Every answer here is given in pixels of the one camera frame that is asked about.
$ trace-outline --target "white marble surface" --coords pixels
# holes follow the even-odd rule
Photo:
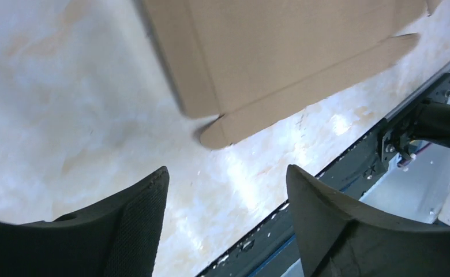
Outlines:
[[[450,60],[450,0],[409,26],[393,69],[220,151],[178,110],[130,0],[0,0],[0,220],[53,220],[161,165],[171,174],[155,276],[194,276]]]

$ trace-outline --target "hole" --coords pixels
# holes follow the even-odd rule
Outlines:
[[[67,220],[75,219],[76,217],[77,217],[76,214],[66,214],[66,215],[62,215],[61,217],[57,218],[54,221],[67,221]]]

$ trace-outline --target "white floor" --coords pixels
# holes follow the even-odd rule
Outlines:
[[[450,0],[393,69],[221,151],[185,118],[131,0],[0,0],[0,220],[53,220],[171,174],[155,276],[194,276],[450,60]]]

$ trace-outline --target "screw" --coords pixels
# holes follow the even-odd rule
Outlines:
[[[385,151],[389,152],[389,153],[393,153],[395,151],[395,147],[393,145],[391,145],[391,144],[388,144],[387,148],[385,149]]]

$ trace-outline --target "cardboard box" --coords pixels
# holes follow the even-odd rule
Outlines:
[[[221,115],[221,148],[392,66],[418,35],[392,37],[440,0],[144,0],[192,118]]]

